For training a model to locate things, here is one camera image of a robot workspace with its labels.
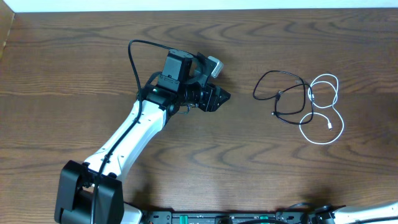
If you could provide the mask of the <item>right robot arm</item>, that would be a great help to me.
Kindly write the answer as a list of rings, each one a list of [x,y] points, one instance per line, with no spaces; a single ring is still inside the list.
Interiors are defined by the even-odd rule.
[[[397,224],[397,201],[379,205],[324,206],[307,215],[308,224]]]

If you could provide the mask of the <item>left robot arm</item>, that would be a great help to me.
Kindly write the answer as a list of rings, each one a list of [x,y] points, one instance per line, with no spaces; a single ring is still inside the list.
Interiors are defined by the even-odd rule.
[[[163,70],[137,94],[128,117],[93,155],[68,161],[60,173],[57,223],[140,223],[143,212],[123,199],[123,182],[148,142],[183,106],[214,112],[231,97],[210,83],[223,63],[201,53],[169,49]]]

